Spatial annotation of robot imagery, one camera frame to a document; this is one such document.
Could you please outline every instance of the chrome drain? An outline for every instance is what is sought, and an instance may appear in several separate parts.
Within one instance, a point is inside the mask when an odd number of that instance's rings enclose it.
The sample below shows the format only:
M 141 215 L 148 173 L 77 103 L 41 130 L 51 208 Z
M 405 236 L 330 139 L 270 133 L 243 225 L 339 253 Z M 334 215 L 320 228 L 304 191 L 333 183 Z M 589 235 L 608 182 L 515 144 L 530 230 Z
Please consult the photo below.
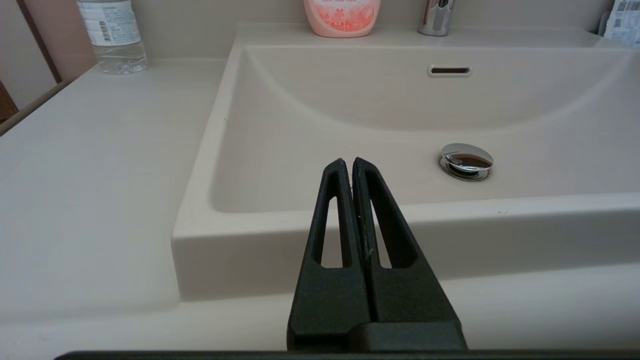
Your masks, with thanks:
M 440 155 L 442 170 L 460 180 L 484 180 L 493 166 L 493 157 L 488 152 L 466 143 L 450 143 Z

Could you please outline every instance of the sink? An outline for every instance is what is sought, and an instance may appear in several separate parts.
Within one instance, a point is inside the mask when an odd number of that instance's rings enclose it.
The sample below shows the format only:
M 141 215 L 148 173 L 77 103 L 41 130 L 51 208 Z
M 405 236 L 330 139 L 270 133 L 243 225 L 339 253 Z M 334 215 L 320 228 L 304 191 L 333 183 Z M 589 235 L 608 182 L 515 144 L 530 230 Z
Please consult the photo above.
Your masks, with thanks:
M 293 292 L 324 166 L 357 156 L 441 281 L 640 262 L 637 69 L 581 31 L 241 29 L 173 232 L 180 294 Z M 493 156 L 487 180 L 440 169 L 456 142 Z M 323 262 L 337 238 L 330 215 Z

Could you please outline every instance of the chrome faucet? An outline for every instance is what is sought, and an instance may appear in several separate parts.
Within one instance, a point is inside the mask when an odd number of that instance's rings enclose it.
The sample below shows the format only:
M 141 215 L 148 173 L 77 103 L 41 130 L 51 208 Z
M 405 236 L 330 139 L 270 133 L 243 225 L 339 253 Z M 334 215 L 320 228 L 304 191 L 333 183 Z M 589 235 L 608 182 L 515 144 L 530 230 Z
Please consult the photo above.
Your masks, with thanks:
M 455 0 L 427 0 L 424 20 L 418 32 L 431 37 L 444 37 L 449 33 L 451 11 Z

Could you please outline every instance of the white countertop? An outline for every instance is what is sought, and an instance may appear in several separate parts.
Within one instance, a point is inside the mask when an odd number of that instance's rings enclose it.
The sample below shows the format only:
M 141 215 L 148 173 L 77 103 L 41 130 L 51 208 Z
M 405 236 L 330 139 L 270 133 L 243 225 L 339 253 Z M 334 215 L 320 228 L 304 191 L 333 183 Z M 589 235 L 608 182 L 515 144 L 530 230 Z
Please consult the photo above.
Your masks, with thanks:
M 291 294 L 179 299 L 170 235 L 223 68 L 93 69 L 0 138 L 0 359 L 285 348 Z M 638 271 L 442 285 L 472 348 L 638 348 Z

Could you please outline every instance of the wall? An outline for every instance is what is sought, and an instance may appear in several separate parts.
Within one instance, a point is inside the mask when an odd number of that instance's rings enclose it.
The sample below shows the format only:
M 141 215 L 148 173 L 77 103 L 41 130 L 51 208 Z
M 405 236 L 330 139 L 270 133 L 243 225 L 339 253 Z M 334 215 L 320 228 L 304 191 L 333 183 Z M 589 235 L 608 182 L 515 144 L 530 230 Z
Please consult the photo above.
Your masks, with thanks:
M 456 0 L 453 26 L 592 30 L 612 0 Z M 63 78 L 95 63 L 76 0 L 26 0 Z M 153 58 L 227 56 L 238 22 L 306 22 L 303 0 L 133 0 Z M 378 24 L 417 24 L 424 0 L 383 0 Z
M 22 109 L 56 84 L 14 1 L 0 1 L 0 81 Z

